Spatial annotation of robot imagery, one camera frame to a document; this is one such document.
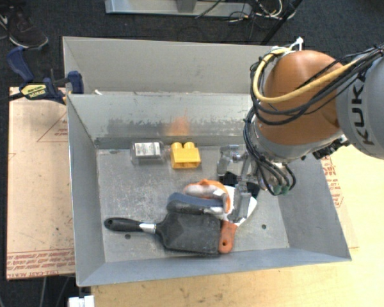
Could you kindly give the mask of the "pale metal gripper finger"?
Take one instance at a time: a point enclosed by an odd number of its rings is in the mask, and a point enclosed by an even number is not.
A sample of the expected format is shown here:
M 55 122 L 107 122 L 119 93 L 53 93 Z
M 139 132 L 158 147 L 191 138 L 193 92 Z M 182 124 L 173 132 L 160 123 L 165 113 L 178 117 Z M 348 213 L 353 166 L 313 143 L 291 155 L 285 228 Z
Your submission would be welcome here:
M 231 223 L 238 223 L 248 217 L 252 195 L 248 192 L 242 192 L 236 187 L 227 186 L 227 190 L 231 202 L 231 209 L 227 213 L 227 219 Z
M 240 151 L 240 145 L 226 145 L 220 147 L 220 159 L 217 162 L 217 175 L 225 175 L 228 165 L 233 162 L 244 162 L 248 158 L 245 151 Z

